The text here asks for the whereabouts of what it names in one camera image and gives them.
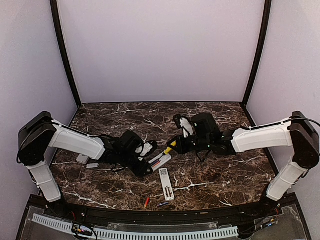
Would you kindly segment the yellow handled screwdriver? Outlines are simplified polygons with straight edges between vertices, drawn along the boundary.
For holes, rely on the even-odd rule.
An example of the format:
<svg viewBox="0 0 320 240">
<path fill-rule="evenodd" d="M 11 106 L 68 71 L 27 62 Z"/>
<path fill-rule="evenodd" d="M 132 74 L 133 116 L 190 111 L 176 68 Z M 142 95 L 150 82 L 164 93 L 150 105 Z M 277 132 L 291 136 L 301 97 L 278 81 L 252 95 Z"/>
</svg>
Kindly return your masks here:
<svg viewBox="0 0 320 240">
<path fill-rule="evenodd" d="M 174 142 L 173 142 L 173 143 L 171 143 L 170 145 L 171 145 L 171 146 L 173 146 L 173 147 L 175 147 L 175 146 L 176 146 L 176 144 L 177 144 L 177 142 L 176 142 L 176 141 L 174 141 Z M 173 150 L 173 149 L 172 149 L 171 147 L 169 147 L 169 146 L 168 146 L 168 147 L 166 148 L 166 150 L 164 150 L 164 151 L 163 151 L 163 153 L 161 153 L 160 155 L 158 155 L 158 157 L 157 157 L 157 158 L 159 159 L 159 158 L 162 158 L 162 157 L 167 156 L 167 155 L 169 154 L 169 152 L 170 152 L 170 151 L 172 151 L 172 150 Z"/>
</svg>

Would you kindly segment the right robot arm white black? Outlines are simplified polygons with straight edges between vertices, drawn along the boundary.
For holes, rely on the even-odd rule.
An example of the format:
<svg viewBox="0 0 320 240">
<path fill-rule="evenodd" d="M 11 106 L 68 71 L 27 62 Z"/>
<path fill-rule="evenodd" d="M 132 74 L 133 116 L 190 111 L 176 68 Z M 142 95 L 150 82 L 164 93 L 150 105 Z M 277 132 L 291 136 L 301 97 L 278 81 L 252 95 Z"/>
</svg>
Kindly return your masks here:
<svg viewBox="0 0 320 240">
<path fill-rule="evenodd" d="M 273 147 L 292 147 L 294 155 L 266 188 L 262 201 L 255 205 L 255 213 L 266 217 L 275 203 L 307 172 L 320 162 L 320 137 L 312 126 L 312 119 L 295 111 L 281 121 L 221 131 L 210 113 L 199 113 L 188 119 L 177 114 L 173 118 L 183 133 L 167 142 L 180 155 L 206 151 L 232 156 L 246 151 Z"/>
</svg>

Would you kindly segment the red blue battery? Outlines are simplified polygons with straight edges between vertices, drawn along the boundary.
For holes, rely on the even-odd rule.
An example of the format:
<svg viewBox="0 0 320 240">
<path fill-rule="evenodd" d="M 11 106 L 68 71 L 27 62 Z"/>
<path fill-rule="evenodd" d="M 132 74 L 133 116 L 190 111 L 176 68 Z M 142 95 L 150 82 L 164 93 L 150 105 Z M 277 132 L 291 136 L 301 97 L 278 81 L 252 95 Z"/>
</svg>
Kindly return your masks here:
<svg viewBox="0 0 320 240">
<path fill-rule="evenodd" d="M 149 202 L 150 202 L 150 198 L 147 197 L 146 200 L 145 200 L 145 203 L 144 203 L 144 207 L 145 208 L 148 206 Z"/>
</svg>

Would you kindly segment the white button remote control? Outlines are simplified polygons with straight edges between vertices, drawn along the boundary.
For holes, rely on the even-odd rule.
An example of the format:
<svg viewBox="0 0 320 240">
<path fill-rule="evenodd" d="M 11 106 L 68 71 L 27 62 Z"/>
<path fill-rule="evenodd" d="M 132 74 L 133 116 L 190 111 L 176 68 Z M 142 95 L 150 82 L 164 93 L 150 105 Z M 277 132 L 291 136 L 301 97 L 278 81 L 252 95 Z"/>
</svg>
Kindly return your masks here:
<svg viewBox="0 0 320 240">
<path fill-rule="evenodd" d="M 159 170 L 160 181 L 164 198 L 166 201 L 173 201 L 175 199 L 174 191 L 172 188 L 169 172 L 167 168 L 160 168 Z"/>
</svg>

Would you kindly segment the white remote with barcode label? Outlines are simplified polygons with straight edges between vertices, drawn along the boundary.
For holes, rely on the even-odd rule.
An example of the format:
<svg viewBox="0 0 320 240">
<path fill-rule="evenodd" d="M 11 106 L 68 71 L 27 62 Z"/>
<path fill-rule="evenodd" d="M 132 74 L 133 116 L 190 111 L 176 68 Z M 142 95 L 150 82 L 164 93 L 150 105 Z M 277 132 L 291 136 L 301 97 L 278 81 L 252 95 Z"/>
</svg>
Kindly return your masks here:
<svg viewBox="0 0 320 240">
<path fill-rule="evenodd" d="M 163 156 L 163 157 L 161 157 L 161 158 L 158 158 L 158 156 L 156 156 L 155 158 L 153 158 L 152 160 L 150 160 L 148 163 L 149 163 L 150 166 L 151 166 L 151 164 L 152 164 L 153 162 L 158 162 L 158 161 L 160 161 L 160 164 L 158 164 L 158 165 L 156 165 L 156 166 L 154 166 L 154 167 L 151 166 L 152 171 L 155 172 L 156 170 L 160 169 L 163 165 L 165 165 L 167 162 L 169 162 L 171 159 L 172 159 L 172 156 L 171 156 L 170 154 L 168 154 L 168 155 L 166 155 L 166 156 Z"/>
</svg>

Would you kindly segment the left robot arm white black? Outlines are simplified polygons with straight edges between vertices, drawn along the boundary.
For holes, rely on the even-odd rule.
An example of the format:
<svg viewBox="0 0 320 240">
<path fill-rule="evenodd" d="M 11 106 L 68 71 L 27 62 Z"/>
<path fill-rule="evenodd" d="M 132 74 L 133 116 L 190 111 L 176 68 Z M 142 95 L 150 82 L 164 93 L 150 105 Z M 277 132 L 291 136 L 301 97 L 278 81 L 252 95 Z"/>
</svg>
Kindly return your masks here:
<svg viewBox="0 0 320 240">
<path fill-rule="evenodd" d="M 52 118 L 47 111 L 39 113 L 18 132 L 18 153 L 16 161 L 24 165 L 51 203 L 51 210 L 60 218 L 67 218 L 70 206 L 46 163 L 48 148 L 73 152 L 92 160 L 107 163 L 113 167 L 128 168 L 137 177 L 153 172 L 146 160 L 158 148 L 155 140 L 144 142 L 135 132 L 127 130 L 120 137 L 107 134 L 90 135 Z"/>
</svg>

